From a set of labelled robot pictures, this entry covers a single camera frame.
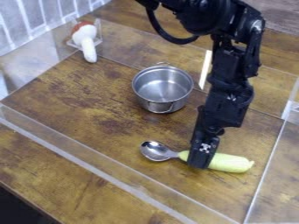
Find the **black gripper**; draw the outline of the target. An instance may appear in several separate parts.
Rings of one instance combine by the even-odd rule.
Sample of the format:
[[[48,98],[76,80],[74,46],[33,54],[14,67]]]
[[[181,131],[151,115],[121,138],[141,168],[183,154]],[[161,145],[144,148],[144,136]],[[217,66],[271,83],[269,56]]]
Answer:
[[[220,136],[227,127],[241,126],[248,105],[253,99],[253,88],[245,81],[228,88],[212,85],[208,97],[200,108],[200,130],[191,138],[191,149],[187,165],[192,168],[207,169],[215,156]]]

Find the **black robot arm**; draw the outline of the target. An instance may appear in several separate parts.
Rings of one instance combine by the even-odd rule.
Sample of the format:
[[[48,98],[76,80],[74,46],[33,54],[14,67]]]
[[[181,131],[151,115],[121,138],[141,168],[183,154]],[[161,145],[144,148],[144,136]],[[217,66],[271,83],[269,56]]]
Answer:
[[[248,79],[257,75],[259,49],[265,28],[261,13],[241,0],[136,0],[145,9],[156,33],[171,43],[185,45],[208,35],[212,44],[211,84],[205,104],[191,138],[187,164],[205,169],[215,158],[219,136],[227,127],[239,127],[253,100]],[[155,17],[163,6],[180,21],[188,38],[176,38]]]

